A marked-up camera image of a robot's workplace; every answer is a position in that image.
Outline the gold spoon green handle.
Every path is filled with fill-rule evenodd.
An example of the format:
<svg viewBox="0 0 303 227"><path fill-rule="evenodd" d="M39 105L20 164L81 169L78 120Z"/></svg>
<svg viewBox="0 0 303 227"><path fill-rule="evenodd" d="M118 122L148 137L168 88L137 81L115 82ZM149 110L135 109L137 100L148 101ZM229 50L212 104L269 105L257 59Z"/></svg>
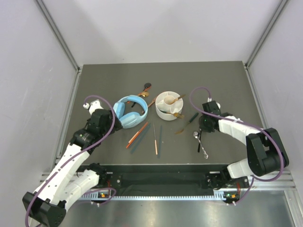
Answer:
<svg viewBox="0 0 303 227"><path fill-rule="evenodd" d="M138 95L129 95L127 98L127 102L128 103L130 103L130 102L140 103L144 97L148 97L149 95L150 94L147 91L143 91L143 92L139 93Z"/></svg>

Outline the small black spoon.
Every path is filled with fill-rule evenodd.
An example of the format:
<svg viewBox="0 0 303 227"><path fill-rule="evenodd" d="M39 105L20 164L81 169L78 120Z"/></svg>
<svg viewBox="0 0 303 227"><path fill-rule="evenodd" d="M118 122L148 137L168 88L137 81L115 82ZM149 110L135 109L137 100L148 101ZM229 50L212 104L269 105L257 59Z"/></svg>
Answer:
<svg viewBox="0 0 303 227"><path fill-rule="evenodd" d="M152 86L151 83L145 83L143 91L139 93L138 96L148 97L149 96L148 90L151 88L151 86Z"/></svg>

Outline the black spoon long handle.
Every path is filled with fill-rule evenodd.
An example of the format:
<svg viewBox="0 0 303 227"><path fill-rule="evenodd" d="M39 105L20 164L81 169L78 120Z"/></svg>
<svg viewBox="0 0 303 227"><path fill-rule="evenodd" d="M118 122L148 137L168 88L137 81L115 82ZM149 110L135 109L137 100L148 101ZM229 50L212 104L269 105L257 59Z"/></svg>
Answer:
<svg viewBox="0 0 303 227"><path fill-rule="evenodd" d="M198 135L197 135L197 140L198 140L198 142L199 142L199 145L198 145L198 153L200 153L200 151L201 151L201 130L199 129L199 131L198 131Z"/></svg>

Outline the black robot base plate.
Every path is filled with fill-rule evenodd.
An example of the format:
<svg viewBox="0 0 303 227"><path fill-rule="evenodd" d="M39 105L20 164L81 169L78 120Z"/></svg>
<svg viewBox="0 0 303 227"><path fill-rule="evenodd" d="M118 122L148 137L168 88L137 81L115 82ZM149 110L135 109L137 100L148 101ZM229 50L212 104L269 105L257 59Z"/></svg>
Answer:
<svg viewBox="0 0 303 227"><path fill-rule="evenodd" d="M249 187L247 177L231 179L225 165L99 165L98 188L110 186L119 196L210 195L213 190Z"/></svg>

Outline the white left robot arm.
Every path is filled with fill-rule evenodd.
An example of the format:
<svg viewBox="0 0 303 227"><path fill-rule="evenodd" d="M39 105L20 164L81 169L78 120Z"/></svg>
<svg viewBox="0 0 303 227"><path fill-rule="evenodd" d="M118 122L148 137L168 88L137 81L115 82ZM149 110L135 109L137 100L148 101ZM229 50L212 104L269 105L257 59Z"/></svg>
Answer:
<svg viewBox="0 0 303 227"><path fill-rule="evenodd" d="M107 173L93 163L72 181L82 163L110 134L122 129L120 111L97 108L91 112L84 128L76 131L66 151L49 176L34 192L26 192L22 202L26 209L25 225L32 218L47 227L59 226L67 211L92 188L107 184Z"/></svg>

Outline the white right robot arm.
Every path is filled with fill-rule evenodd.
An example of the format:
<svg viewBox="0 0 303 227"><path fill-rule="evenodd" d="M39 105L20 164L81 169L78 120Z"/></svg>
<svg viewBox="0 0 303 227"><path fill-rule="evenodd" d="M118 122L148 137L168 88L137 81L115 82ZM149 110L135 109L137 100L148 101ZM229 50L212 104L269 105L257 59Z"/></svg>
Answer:
<svg viewBox="0 0 303 227"><path fill-rule="evenodd" d="M247 151L247 158L227 165L218 174L208 174L206 178L211 187L232 187L241 178L251 175L261 177L282 171L289 165L288 155L276 129L252 127L230 113L222 113L216 101L209 100L202 107L199 118L201 132L218 131L230 135L243 143Z"/></svg>

